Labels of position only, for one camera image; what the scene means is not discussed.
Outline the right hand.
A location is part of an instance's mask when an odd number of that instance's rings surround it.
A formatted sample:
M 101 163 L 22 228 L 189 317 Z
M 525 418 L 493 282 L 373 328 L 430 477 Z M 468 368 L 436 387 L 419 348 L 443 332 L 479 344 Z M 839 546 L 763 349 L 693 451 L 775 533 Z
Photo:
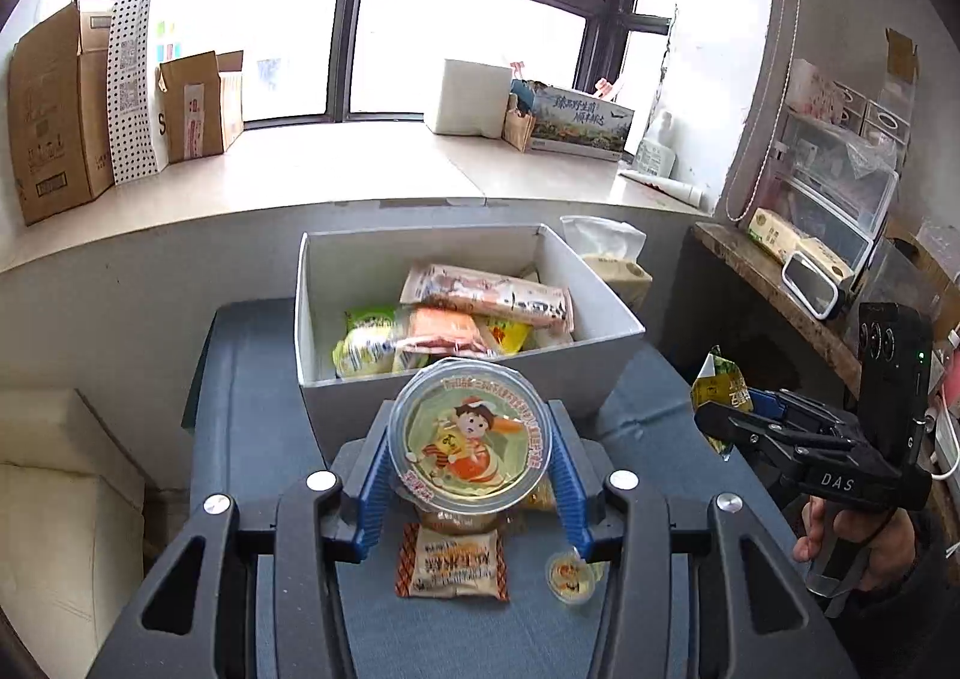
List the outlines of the right hand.
M 797 539 L 793 549 L 797 562 L 812 562 L 820 554 L 827 526 L 827 507 L 827 500 L 818 497 L 811 497 L 805 503 L 802 509 L 804 534 Z M 861 591 L 893 585 L 907 575 L 916 560 L 913 521 L 903 508 L 889 516 L 839 510 L 833 518 L 833 531 L 838 539 L 866 546 L 866 570 L 859 580 Z

